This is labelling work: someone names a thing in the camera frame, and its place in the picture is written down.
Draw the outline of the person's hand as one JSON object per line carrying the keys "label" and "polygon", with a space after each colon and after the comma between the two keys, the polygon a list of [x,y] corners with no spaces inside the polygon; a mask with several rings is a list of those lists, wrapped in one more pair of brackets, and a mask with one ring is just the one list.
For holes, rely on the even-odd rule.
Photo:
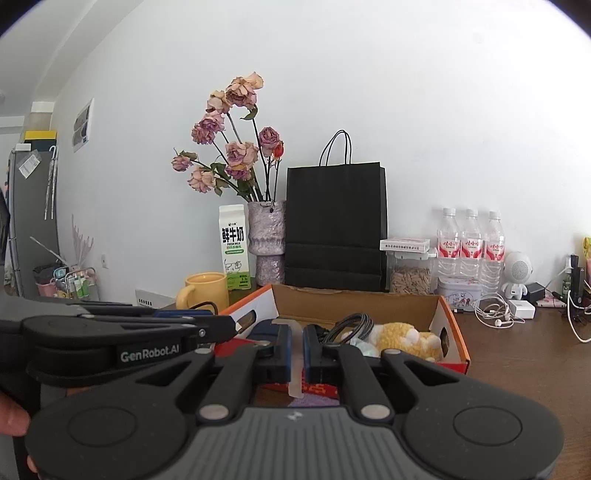
{"label": "person's hand", "polygon": [[9,396],[1,394],[1,478],[37,479],[36,466],[14,439],[23,437],[30,425],[29,414]]}

